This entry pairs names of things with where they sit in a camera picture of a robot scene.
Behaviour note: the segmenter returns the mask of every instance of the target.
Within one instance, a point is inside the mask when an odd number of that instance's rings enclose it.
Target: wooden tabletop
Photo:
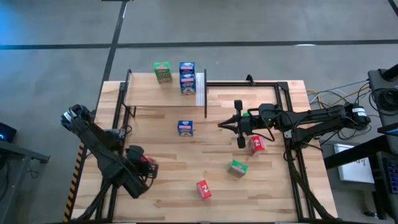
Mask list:
[[[110,128],[120,82],[105,82],[99,100],[96,123]],[[310,109],[303,81],[288,81],[294,111]],[[236,145],[232,131],[217,123],[235,114],[233,101],[243,101],[244,109],[261,103],[276,103],[269,87],[209,87],[208,117],[203,108],[139,107],[130,119],[133,130],[125,147],[142,146],[145,155],[159,163],[159,173],[151,189],[133,199],[122,187],[118,191],[114,222],[274,222],[297,221],[282,133],[272,129],[275,142],[264,139],[266,154],[248,156]],[[192,120],[193,137],[179,137],[177,121]],[[318,149],[303,150],[310,187],[320,203],[334,216],[336,208]],[[238,179],[227,173],[237,159],[248,165],[247,174]],[[205,179],[211,198],[201,200],[196,183]],[[94,156],[83,168],[72,217],[81,215],[98,193],[101,173]],[[300,192],[304,214],[307,214]],[[104,209],[108,210],[109,199]]]
[[[204,106],[205,75],[196,73],[196,94],[182,95],[180,74],[172,73],[171,83],[159,84],[155,73],[131,73],[126,95],[128,106]]]

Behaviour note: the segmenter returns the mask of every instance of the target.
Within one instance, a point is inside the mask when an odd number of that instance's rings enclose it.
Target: small box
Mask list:
[[[180,62],[180,75],[195,74],[195,62]]]
[[[197,188],[202,199],[211,197],[210,189],[207,186],[206,180],[197,182]]]
[[[172,82],[172,74],[170,73],[169,62],[155,62],[155,74],[159,83]]]
[[[181,137],[193,136],[193,121],[178,121],[178,134]]]
[[[243,164],[237,160],[232,160],[231,164],[229,165],[228,172],[236,177],[243,177],[248,170],[248,165]]]
[[[195,94],[197,90],[195,74],[180,75],[180,86],[183,95]]]
[[[264,144],[262,143],[260,136],[253,136],[249,140],[249,150],[250,155],[252,156],[258,156],[265,153],[266,149],[264,148]]]

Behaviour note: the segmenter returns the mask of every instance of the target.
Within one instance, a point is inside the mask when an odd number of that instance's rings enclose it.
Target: shelf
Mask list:
[[[159,84],[155,73],[131,73],[125,104],[128,106],[204,106],[205,75],[196,73],[197,92],[182,95],[180,75],[172,73],[172,83]]]

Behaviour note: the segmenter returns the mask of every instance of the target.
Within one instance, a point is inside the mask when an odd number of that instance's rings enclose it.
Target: gray floor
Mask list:
[[[0,45],[109,44],[120,5],[0,0]],[[387,0],[135,0],[127,5],[119,43],[374,39],[398,39],[398,17]],[[305,80],[307,88],[323,90],[393,66],[397,51],[398,45],[118,49],[109,79],[122,80],[128,68],[150,72],[153,62],[163,60],[177,71],[178,62],[192,60],[198,70],[208,69],[209,80],[241,80],[250,73],[263,80]],[[108,53],[0,50],[0,122],[18,130],[18,145],[51,155],[46,166],[32,165],[40,176],[25,181],[18,223],[62,220],[78,140],[61,127],[60,115],[75,103],[96,106]],[[367,99],[361,104],[376,114]],[[351,141],[377,136],[379,125],[373,118],[375,128]],[[372,209],[369,192],[333,189],[333,196],[340,218],[376,222],[361,214]]]

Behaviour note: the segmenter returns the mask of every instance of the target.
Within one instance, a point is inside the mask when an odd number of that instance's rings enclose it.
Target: yellow and black hazard tape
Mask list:
[[[87,153],[87,147],[83,143],[80,143],[79,151],[76,158],[75,169],[73,170],[72,183],[70,184],[70,189],[69,189],[67,209],[65,209],[65,213],[63,215],[64,222],[69,221],[72,216],[73,206],[75,206],[77,189],[79,188],[81,173],[86,159],[86,153]]]

